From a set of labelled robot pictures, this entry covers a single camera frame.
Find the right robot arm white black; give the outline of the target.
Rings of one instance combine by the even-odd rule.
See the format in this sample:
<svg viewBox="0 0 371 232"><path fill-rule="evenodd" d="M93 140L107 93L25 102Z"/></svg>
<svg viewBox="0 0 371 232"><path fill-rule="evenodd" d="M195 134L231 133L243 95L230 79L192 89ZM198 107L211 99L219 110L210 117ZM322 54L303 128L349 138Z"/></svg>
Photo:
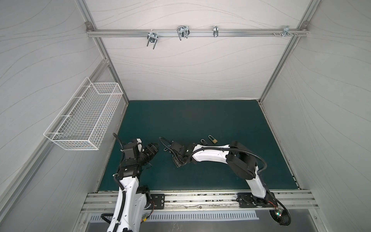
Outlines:
<svg viewBox="0 0 371 232"><path fill-rule="evenodd" d="M239 178L246 181L251 191L237 194L236 202L239 207L271 207L269 214L276 223L281 226L291 224L289 211L269 190L260 176L268 167L266 161L241 143L234 141L224 146L193 143L186 147L164 137L160 137L159 140L164 145L165 151L172 154L172 160L177 167L204 161L228 165Z"/></svg>

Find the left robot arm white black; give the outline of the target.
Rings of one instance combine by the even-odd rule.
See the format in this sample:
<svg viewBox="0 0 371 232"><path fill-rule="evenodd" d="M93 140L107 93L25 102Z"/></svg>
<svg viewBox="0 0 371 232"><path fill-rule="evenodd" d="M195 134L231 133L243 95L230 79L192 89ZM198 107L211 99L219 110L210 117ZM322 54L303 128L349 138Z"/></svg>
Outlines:
<svg viewBox="0 0 371 232"><path fill-rule="evenodd" d="M139 180L143 167L150 163L158 153L159 146L150 143L142 145L141 139L123 143L117 134L113 134L119 142L122 152L117 173L113 174L119 193L112 214L101 214L101 218L109 223L108 232L138 232L143 222L147 221L155 209L148 186L140 186Z"/></svg>

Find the brass padlock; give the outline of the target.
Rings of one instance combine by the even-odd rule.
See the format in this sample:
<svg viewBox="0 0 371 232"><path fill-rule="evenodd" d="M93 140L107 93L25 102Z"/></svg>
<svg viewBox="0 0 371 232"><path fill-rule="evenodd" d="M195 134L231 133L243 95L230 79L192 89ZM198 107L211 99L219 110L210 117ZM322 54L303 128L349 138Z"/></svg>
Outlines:
<svg viewBox="0 0 371 232"><path fill-rule="evenodd" d="M211 140L213 144L217 144L218 141L212 135L208 135L208 138Z"/></svg>

